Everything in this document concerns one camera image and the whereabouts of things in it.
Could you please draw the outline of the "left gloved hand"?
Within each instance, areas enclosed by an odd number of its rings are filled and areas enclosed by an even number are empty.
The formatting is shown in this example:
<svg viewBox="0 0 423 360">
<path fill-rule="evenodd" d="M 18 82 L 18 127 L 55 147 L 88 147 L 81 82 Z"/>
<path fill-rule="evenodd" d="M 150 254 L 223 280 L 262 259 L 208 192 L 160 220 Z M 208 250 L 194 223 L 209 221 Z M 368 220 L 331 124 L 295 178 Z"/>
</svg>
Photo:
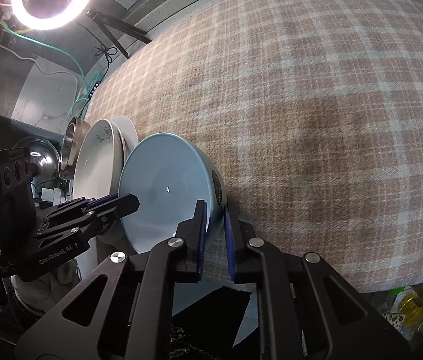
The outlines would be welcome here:
<svg viewBox="0 0 423 360">
<path fill-rule="evenodd" d="M 77 261 L 72 259 L 36 280 L 24 282 L 13 275 L 10 281 L 25 306 L 45 314 L 80 282 L 77 269 Z"/>
</svg>

